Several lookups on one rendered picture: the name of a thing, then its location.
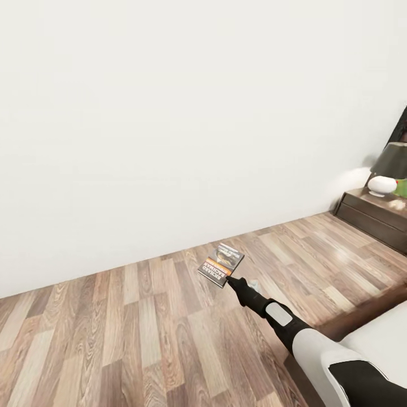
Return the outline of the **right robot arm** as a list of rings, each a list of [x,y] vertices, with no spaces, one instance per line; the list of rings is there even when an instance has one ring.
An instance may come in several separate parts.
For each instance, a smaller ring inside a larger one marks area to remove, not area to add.
[[[392,383],[377,365],[327,338],[273,298],[263,297],[259,280],[247,284],[243,277],[226,279],[241,306],[267,319],[326,407],[407,407],[407,388]]]

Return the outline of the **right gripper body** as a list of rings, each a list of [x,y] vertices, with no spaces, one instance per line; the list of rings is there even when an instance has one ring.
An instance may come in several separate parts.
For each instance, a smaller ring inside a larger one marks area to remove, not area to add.
[[[252,301],[257,295],[261,294],[248,286],[246,280],[243,277],[238,279],[235,284],[232,284],[230,281],[228,282],[230,283],[230,285],[232,285],[234,291],[236,292],[241,306],[247,306],[252,309]]]

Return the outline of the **hardback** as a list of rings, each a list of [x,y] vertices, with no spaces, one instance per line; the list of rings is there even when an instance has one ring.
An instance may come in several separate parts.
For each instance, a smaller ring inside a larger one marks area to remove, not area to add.
[[[198,268],[198,272],[223,289],[228,283],[226,276],[234,274],[244,257],[243,253],[220,243]]]

